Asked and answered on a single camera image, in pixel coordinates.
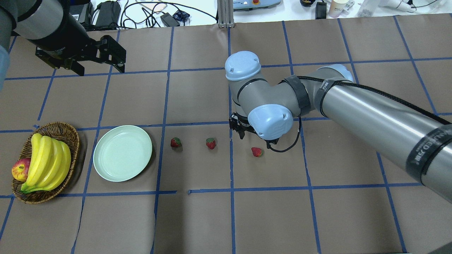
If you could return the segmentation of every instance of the light green plate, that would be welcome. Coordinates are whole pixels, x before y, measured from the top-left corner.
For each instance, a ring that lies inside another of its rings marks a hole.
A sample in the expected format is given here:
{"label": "light green plate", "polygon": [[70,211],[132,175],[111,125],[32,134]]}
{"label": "light green plate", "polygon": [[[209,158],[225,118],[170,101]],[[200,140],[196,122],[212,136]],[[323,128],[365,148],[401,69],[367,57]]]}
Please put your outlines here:
{"label": "light green plate", "polygon": [[107,132],[94,149],[93,163],[105,180],[122,182],[138,175],[152,153],[149,135],[134,125],[123,125]]}

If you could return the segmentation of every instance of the fruit basket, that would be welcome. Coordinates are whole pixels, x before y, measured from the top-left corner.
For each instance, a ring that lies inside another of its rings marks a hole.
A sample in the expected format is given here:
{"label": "fruit basket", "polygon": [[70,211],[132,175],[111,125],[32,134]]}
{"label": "fruit basket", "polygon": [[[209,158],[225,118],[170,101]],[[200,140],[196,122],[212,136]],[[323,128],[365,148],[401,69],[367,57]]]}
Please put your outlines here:
{"label": "fruit basket", "polygon": [[60,194],[63,189],[68,185],[71,180],[71,177],[74,173],[74,167],[77,160],[77,156],[79,153],[80,147],[80,137],[77,133],[76,129],[65,122],[51,122],[44,126],[39,127],[35,130],[25,142],[22,151],[20,152],[19,160],[23,158],[31,158],[31,137],[34,133],[39,132],[43,136],[49,136],[56,140],[62,141],[66,143],[71,151],[71,167],[69,168],[69,173],[67,174],[64,181],[55,189],[51,191],[36,191],[28,194],[24,194],[20,191],[20,186],[23,182],[20,182],[16,179],[11,180],[11,187],[13,190],[13,194],[17,199],[21,200],[27,204],[39,204],[42,202],[46,202],[58,194]]}

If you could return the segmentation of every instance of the wicker basket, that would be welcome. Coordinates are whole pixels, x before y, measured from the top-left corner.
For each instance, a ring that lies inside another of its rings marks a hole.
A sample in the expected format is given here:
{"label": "wicker basket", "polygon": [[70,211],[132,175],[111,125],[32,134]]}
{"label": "wicker basket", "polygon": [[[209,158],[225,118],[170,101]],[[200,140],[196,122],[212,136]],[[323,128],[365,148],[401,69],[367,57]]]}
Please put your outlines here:
{"label": "wicker basket", "polygon": [[[79,134],[73,126],[65,122],[48,123],[44,126],[39,127],[33,132],[33,134],[37,132],[39,132],[41,135],[46,135],[56,140],[63,141],[68,145],[71,151],[71,167],[69,168],[69,173],[67,174],[64,181],[51,191],[36,191],[24,194],[20,191],[20,187],[23,182],[20,182],[13,178],[11,181],[11,187],[13,189],[14,195],[17,199],[27,204],[39,204],[46,202],[63,191],[63,189],[68,185],[74,173],[74,167],[80,147]],[[23,158],[31,158],[31,137],[33,136],[33,134],[31,134],[25,142],[22,151],[20,152],[19,160]]]}

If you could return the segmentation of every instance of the yellow banana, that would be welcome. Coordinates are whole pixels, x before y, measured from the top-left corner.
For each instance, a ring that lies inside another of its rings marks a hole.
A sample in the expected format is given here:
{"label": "yellow banana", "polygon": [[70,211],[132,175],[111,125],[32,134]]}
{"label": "yellow banana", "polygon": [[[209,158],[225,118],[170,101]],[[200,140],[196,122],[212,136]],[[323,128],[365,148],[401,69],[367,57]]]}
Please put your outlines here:
{"label": "yellow banana", "polygon": [[30,161],[30,167],[36,161],[36,157],[38,155],[38,150],[39,150],[39,141],[41,140],[41,138],[42,138],[42,135],[39,134],[39,133],[35,133],[35,134],[33,134],[33,136],[31,136],[31,161]]}
{"label": "yellow banana", "polygon": [[60,165],[60,168],[56,173],[55,177],[52,179],[52,181],[44,187],[39,187],[39,188],[32,188],[30,189],[28,192],[33,192],[33,191],[40,191],[40,190],[45,190],[45,191],[51,191],[53,189],[55,189],[56,187],[58,187],[66,178],[67,173],[69,172],[69,168],[71,167],[71,151],[69,150],[69,147],[64,143],[59,141],[62,150],[63,150],[63,158],[62,158],[62,162]]}
{"label": "yellow banana", "polygon": [[25,191],[30,187],[36,185],[41,178],[44,170],[47,168],[47,164],[50,161],[50,154],[52,153],[52,138],[49,136],[43,136],[39,141],[38,154],[36,155],[33,164],[30,164],[28,170],[27,181],[22,184],[21,190]]}
{"label": "yellow banana", "polygon": [[52,147],[53,153],[51,161],[49,163],[49,169],[46,170],[47,174],[42,175],[41,179],[38,181],[38,183],[36,183],[35,186],[38,188],[42,188],[51,183],[61,168],[61,163],[63,159],[63,148],[60,145],[59,141],[56,139],[52,139]]}

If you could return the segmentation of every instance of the red apple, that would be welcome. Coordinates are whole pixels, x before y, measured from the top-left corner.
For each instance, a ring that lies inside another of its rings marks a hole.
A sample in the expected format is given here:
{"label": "red apple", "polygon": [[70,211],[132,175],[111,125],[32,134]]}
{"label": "red apple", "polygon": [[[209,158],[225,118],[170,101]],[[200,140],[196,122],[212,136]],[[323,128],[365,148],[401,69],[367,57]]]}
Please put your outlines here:
{"label": "red apple", "polygon": [[13,177],[21,182],[25,182],[28,177],[28,169],[30,167],[30,158],[20,159],[14,164],[13,169],[11,170],[13,173]]}

